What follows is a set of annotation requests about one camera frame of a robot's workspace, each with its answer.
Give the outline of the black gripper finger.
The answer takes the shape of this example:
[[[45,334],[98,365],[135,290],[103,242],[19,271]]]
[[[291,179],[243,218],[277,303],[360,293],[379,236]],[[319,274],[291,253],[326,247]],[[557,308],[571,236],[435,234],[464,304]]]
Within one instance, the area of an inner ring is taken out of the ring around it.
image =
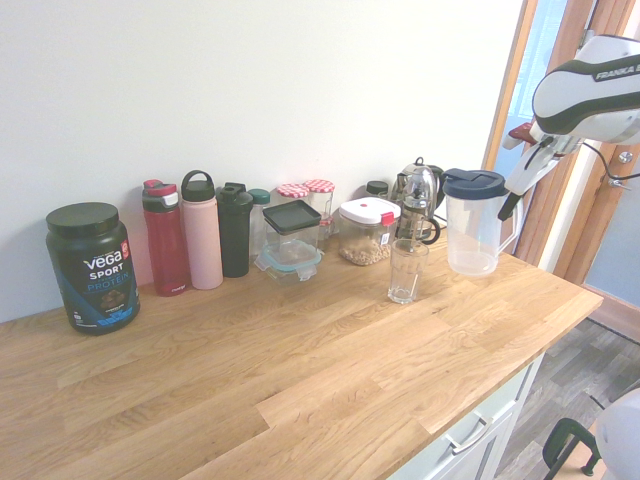
[[[521,199],[522,199],[521,195],[517,195],[515,193],[509,193],[498,213],[499,220],[506,221],[508,218],[510,218],[513,215],[514,209],[519,205]]]

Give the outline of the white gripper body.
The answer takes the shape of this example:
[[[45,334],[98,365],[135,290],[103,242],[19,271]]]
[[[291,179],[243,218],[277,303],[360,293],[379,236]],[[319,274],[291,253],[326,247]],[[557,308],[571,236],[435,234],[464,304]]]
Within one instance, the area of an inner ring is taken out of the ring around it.
[[[544,136],[520,158],[506,179],[508,193],[523,196],[532,186],[554,169],[565,155],[565,136]]]

